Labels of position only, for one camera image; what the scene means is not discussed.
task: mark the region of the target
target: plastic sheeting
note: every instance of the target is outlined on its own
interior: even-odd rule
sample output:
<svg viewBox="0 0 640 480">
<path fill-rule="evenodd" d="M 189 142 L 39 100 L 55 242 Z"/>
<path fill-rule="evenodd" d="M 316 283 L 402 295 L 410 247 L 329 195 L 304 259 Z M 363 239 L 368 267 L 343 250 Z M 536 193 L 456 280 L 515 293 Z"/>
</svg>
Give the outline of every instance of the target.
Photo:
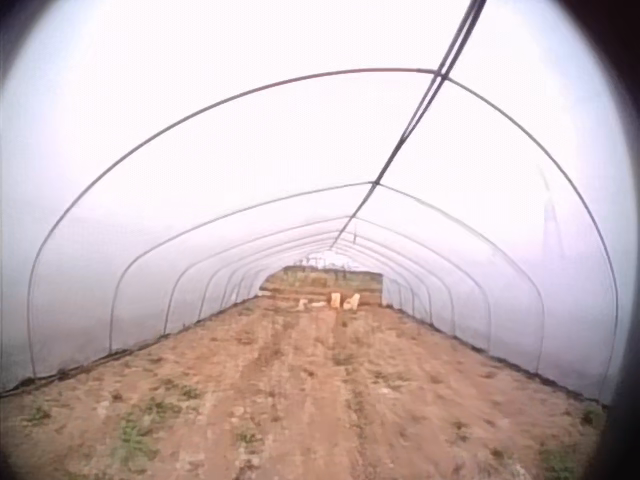
<svg viewBox="0 0 640 480">
<path fill-rule="evenodd" d="M 469 5 L 52 2 L 2 85 L 2 389 L 330 249 L 383 273 L 385 304 L 608 402 L 630 154 L 555 4 L 489 0 L 379 178 Z"/>
</svg>

